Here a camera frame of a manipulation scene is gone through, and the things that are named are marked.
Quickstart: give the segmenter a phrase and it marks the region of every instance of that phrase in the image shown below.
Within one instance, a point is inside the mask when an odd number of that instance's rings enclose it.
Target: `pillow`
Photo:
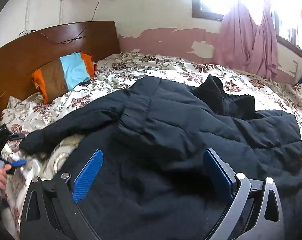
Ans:
[[[72,53],[43,65],[31,77],[35,88],[43,94],[43,102],[48,104],[94,78],[94,66],[91,56]]]

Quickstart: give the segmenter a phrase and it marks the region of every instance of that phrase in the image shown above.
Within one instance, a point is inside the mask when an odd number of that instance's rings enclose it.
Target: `floral blanket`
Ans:
[[[24,101],[11,97],[7,109],[2,112],[1,124],[6,123],[12,132],[27,135],[97,98],[118,89],[129,88],[137,79],[146,75],[199,86],[209,74],[220,78],[228,94],[254,96],[256,110],[277,109],[294,114],[302,138],[302,86],[278,85],[255,75],[237,73],[218,65],[194,64],[178,57],[140,53],[111,55],[99,61],[96,64],[96,78],[78,85],[50,104],[43,104],[40,93],[33,94]],[[19,238],[22,207],[31,179],[34,176],[39,176],[42,180],[52,179],[81,139],[81,135],[64,139],[49,157],[45,154],[36,158],[27,157],[27,165],[17,169],[14,176],[9,176],[6,193],[14,219],[16,239]],[[19,143],[8,142],[2,151],[3,157],[9,161],[23,158]]]

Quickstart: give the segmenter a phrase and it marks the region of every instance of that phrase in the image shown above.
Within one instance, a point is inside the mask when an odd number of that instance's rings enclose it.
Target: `hand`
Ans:
[[[6,164],[4,168],[0,168],[0,189],[2,191],[2,196],[6,196],[5,186],[7,185],[7,171],[9,171],[10,169],[10,164]]]

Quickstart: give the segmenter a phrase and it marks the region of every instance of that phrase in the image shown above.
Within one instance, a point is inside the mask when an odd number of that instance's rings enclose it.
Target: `finger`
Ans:
[[[9,170],[11,170],[11,168],[12,168],[12,166],[11,166],[10,164],[6,164],[6,165],[4,166],[4,170],[5,170],[5,171],[9,171]]]
[[[2,182],[4,185],[7,185],[7,179],[2,174],[0,174],[0,182]]]
[[[0,174],[1,174],[2,176],[4,176],[5,178],[8,177],[7,172],[6,172],[3,168],[0,168]]]
[[[0,182],[0,189],[1,189],[2,191],[5,191],[5,185],[4,185],[2,182]]]

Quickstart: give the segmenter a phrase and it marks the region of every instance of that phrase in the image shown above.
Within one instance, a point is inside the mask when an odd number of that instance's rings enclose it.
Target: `peeling pink wallpaper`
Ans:
[[[137,38],[119,35],[119,42],[123,52],[139,50],[143,54],[160,54],[182,57],[195,63],[210,63],[211,57],[200,57],[201,50],[195,50],[192,46],[194,42],[205,41],[206,45],[214,47],[217,36],[218,34],[207,32],[205,29],[163,28],[145,30]],[[281,70],[278,70],[275,78],[276,82],[287,82],[289,84],[294,84],[294,80],[294,77]]]

